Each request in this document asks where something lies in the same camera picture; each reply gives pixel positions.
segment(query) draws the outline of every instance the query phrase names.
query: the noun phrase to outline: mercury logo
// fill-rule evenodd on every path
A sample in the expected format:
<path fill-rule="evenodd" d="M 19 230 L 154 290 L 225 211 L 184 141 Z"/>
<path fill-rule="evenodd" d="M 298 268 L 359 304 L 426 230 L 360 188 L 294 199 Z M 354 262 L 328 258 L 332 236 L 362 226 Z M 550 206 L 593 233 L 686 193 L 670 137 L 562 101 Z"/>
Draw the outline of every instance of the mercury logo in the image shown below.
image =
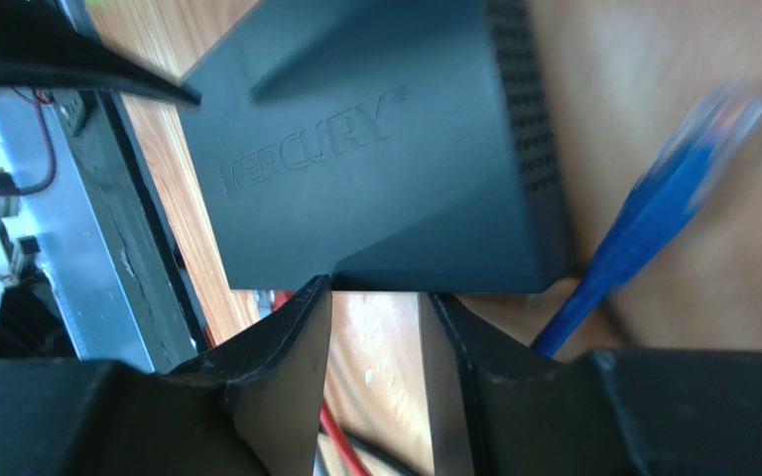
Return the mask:
<path fill-rule="evenodd" d="M 404 85 L 384 91 L 374 110 L 366 104 L 349 107 L 318 122 L 313 129 L 296 131 L 280 143 L 220 167 L 225 196 L 389 139 L 386 122 L 390 105 L 406 96 Z"/>

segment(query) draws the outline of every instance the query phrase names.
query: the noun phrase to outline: black wire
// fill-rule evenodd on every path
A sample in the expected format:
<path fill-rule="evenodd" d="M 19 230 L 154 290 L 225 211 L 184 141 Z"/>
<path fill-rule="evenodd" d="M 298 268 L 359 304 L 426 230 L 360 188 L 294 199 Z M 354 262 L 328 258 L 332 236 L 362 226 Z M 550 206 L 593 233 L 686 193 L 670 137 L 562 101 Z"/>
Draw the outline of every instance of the black wire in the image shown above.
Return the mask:
<path fill-rule="evenodd" d="M 22 94 L 20 94 L 20 96 L 24 99 L 29 99 Z M 49 188 L 50 185 L 56 181 L 56 176 L 59 173 L 59 161 L 56 156 L 56 150 L 53 148 L 53 139 L 50 136 L 50 128 L 47 125 L 47 120 L 44 119 L 44 110 L 41 107 L 41 103 L 30 102 L 32 103 L 32 107 L 35 108 L 35 114 L 38 116 L 38 122 L 41 125 L 41 136 L 44 140 L 44 145 L 47 148 L 47 158 L 49 159 L 47 176 L 34 185 L 25 186 L 23 188 L 0 189 L 0 196 L 26 196 L 40 193 Z"/>
<path fill-rule="evenodd" d="M 16 87 L 12 87 L 11 90 L 14 91 L 15 94 L 17 94 L 17 97 L 19 97 L 20 99 L 23 99 L 25 102 L 28 102 L 29 104 L 36 105 L 36 106 L 41 104 L 41 101 L 39 99 L 32 99 L 26 94 L 23 94 L 22 92 L 20 92 L 20 89 Z"/>
<path fill-rule="evenodd" d="M 322 427 L 319 428 L 319 433 L 328 436 L 328 433 L 326 433 Z M 402 476 L 423 476 L 422 473 L 414 469 L 408 463 L 405 463 L 401 459 L 397 458 L 377 443 L 360 437 L 345 429 L 343 430 L 343 433 L 345 433 L 346 439 L 348 439 L 348 442 L 351 443 L 354 449 L 362 451 L 377 459 L 378 461 L 381 461 L 384 463 L 384 465 L 396 473 Z"/>

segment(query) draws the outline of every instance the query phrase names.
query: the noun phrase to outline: ventilation holes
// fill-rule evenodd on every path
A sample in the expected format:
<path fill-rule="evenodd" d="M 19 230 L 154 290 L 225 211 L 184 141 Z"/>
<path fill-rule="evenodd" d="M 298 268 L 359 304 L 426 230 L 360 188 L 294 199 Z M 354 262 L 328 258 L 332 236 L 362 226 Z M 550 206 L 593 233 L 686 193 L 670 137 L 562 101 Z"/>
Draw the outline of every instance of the ventilation holes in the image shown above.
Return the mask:
<path fill-rule="evenodd" d="M 527 183 L 525 185 L 525 191 L 528 191 L 528 192 L 540 191 L 551 185 L 557 184 L 559 181 L 560 181 L 560 173 L 554 172 L 553 174 L 549 174 L 543 178 L 540 178 L 539 180 L 534 180 L 530 183 Z"/>
<path fill-rule="evenodd" d="M 523 50 L 498 50 L 496 52 L 496 55 L 498 56 L 499 61 L 503 62 L 511 62 L 511 61 L 519 61 L 519 62 L 526 62 L 526 61 L 533 61 L 537 56 L 534 53 L 533 50 L 530 49 L 523 49 Z"/>
<path fill-rule="evenodd" d="M 536 71 L 528 71 L 528 72 L 504 71 L 501 73 L 501 79 L 504 81 L 505 84 L 510 85 L 513 83 L 537 82 L 540 80 L 540 77 Z"/>
<path fill-rule="evenodd" d="M 543 102 L 545 96 L 542 92 L 531 92 L 528 94 L 511 94 L 507 96 L 507 102 L 511 106 L 529 106 Z"/>
<path fill-rule="evenodd" d="M 516 139 L 516 150 L 519 152 L 527 152 L 550 145 L 552 145 L 551 133 L 541 134 L 539 136 L 517 137 Z"/>
<path fill-rule="evenodd" d="M 544 154 L 543 156 L 522 163 L 522 170 L 523 172 L 530 173 L 539 169 L 548 168 L 551 167 L 556 160 L 557 159 L 555 158 L 554 154 Z"/>
<path fill-rule="evenodd" d="M 531 34 L 528 29 L 519 25 L 496 25 L 492 28 L 492 36 L 496 42 L 529 43 Z"/>
<path fill-rule="evenodd" d="M 487 4 L 487 13 L 494 19 L 524 20 L 528 17 L 521 3 L 493 0 Z"/>
<path fill-rule="evenodd" d="M 520 116 L 515 115 L 513 116 L 513 128 L 517 131 L 520 131 L 522 129 L 525 129 L 527 127 L 537 127 L 542 126 L 546 123 L 548 120 L 548 116 L 545 112 L 540 114 L 531 114 L 528 116 Z"/>

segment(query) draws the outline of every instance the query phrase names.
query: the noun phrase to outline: blue ethernet cable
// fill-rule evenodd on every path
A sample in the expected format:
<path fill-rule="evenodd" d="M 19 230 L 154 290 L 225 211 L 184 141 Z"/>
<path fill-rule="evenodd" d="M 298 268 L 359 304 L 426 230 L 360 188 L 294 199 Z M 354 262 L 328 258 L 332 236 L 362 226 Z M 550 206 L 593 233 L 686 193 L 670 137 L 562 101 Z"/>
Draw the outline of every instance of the blue ethernet cable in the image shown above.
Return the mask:
<path fill-rule="evenodd" d="M 553 357 L 607 295 L 624 286 L 695 217 L 727 164 L 762 123 L 762 94 L 723 85 L 687 116 L 628 194 L 586 276 L 531 348 Z"/>

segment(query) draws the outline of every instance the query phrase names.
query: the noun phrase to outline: wire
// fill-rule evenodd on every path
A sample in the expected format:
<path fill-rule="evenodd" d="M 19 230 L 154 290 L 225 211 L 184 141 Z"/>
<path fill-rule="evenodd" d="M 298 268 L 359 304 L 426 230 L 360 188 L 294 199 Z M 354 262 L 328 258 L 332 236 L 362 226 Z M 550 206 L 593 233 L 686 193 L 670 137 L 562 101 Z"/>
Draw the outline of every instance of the wire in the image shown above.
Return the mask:
<path fill-rule="evenodd" d="M 324 428 L 320 428 L 319 433 L 328 436 L 328 433 Z M 384 463 L 384 465 L 392 469 L 397 474 L 402 476 L 422 476 L 422 473 L 405 463 L 402 459 L 394 456 L 390 451 L 384 449 L 377 443 L 360 437 L 346 429 L 343 431 L 343 434 L 345 434 L 348 442 L 351 443 L 352 447 L 354 447 L 356 450 L 363 451 L 364 453 Z"/>
<path fill-rule="evenodd" d="M 42 108 L 42 104 L 40 102 L 31 101 L 28 97 L 20 94 L 20 92 L 16 89 L 15 93 L 18 95 L 18 97 L 29 102 L 32 104 L 32 107 L 35 108 L 35 115 L 38 117 L 38 123 L 41 125 L 41 138 L 44 140 L 44 146 L 47 149 L 47 158 L 49 165 L 47 168 L 47 175 L 38 183 L 25 186 L 23 188 L 15 187 L 9 189 L 0 189 L 0 196 L 27 196 L 40 193 L 49 188 L 50 185 L 56 181 L 56 176 L 59 172 L 59 161 L 58 157 L 56 156 L 56 150 L 53 147 L 53 139 L 50 136 L 50 128 L 47 125 L 47 120 L 44 118 L 44 110 Z"/>
<path fill-rule="evenodd" d="M 334 447 L 337 448 L 337 452 L 340 453 L 340 457 L 343 458 L 346 466 L 348 466 L 349 472 L 353 476 L 371 476 L 369 470 L 360 461 L 343 430 L 340 429 L 340 426 L 334 420 L 334 415 L 331 413 L 331 409 L 328 407 L 328 402 L 325 399 L 322 399 L 322 412 L 319 415 L 319 420 L 322 422 L 325 432 L 328 433 L 328 436 L 334 443 Z"/>
<path fill-rule="evenodd" d="M 37 106 L 37 105 L 41 104 L 41 100 L 40 99 L 32 99 L 32 98 L 28 97 L 26 94 L 23 94 L 22 92 L 20 92 L 20 89 L 18 89 L 16 87 L 12 86 L 11 90 L 14 91 L 14 94 L 16 94 L 17 97 L 22 99 L 23 102 L 28 102 L 29 104 L 32 104 L 33 106 Z"/>
<path fill-rule="evenodd" d="M 531 348 L 552 357 L 586 316 L 692 221 L 733 156 L 762 123 L 762 94 L 723 85 L 702 100 L 634 185 L 586 277 Z"/>
<path fill-rule="evenodd" d="M 55 101 L 51 100 L 46 94 L 44 94 L 44 91 L 41 89 L 35 89 L 35 97 L 38 98 L 39 101 L 41 101 L 41 104 L 52 104 Z"/>

